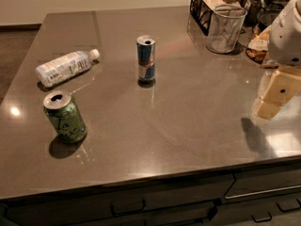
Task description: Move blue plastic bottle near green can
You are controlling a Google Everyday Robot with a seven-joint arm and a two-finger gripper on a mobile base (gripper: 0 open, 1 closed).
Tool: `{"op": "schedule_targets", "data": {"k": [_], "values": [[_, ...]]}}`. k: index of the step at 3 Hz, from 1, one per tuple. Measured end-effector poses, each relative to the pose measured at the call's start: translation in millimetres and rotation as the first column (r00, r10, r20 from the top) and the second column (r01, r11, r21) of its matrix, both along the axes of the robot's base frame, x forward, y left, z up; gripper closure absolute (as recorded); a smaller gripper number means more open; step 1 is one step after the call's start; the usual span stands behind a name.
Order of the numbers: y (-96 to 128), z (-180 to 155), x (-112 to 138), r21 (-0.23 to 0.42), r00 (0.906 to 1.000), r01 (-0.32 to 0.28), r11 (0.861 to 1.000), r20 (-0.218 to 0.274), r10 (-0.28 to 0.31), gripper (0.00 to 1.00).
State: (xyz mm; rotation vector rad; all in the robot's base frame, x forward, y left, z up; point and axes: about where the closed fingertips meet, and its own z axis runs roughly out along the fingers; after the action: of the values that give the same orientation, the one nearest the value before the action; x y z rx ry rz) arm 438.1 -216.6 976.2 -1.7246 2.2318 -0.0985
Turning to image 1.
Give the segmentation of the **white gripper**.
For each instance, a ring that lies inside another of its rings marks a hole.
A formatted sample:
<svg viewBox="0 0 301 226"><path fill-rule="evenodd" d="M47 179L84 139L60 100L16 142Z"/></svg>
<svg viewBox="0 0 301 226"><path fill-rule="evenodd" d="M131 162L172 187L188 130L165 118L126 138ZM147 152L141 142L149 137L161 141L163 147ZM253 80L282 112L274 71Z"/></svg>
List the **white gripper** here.
<svg viewBox="0 0 301 226"><path fill-rule="evenodd" d="M283 65L301 66L301 0L290 0L271 24L269 56ZM301 69L279 67L272 73L254 114L270 120L301 90Z"/></svg>

